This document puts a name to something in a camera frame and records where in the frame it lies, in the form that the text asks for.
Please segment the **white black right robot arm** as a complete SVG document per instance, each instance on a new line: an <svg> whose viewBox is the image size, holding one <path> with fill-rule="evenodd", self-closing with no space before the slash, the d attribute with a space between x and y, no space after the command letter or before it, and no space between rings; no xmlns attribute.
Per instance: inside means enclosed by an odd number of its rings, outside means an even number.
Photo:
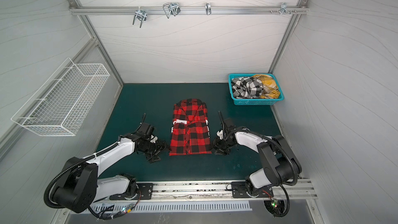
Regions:
<svg viewBox="0 0 398 224"><path fill-rule="evenodd" d="M213 148L218 155L228 155L237 145L255 151L262 169L248 177L248 187L260 189L265 186L294 186L302 167L286 139L281 136L266 136L247 127L237 127L231 119L220 117L221 129L217 132Z"/></svg>

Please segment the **red black plaid shirt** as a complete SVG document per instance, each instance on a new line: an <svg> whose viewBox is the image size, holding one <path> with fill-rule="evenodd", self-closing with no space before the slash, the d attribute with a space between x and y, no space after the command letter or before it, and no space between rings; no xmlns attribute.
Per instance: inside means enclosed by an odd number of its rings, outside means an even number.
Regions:
<svg viewBox="0 0 398 224"><path fill-rule="evenodd" d="M174 105L170 156L211 154L207 105L186 99Z"/></svg>

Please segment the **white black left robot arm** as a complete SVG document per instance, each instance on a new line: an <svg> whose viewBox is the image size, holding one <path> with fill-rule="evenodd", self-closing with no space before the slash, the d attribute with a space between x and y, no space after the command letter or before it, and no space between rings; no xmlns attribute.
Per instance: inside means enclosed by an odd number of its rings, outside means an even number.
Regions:
<svg viewBox="0 0 398 224"><path fill-rule="evenodd" d="M133 153L144 154L150 163L160 161L159 154L169 146L154 136L153 131L152 125L141 122L135 131L120 135L110 146L84 158L70 158L45 189L44 203L49 208L67 208L75 213L89 210L95 215L91 204L96 201L139 199L142 190L134 176L125 173L108 178L100 176Z"/></svg>

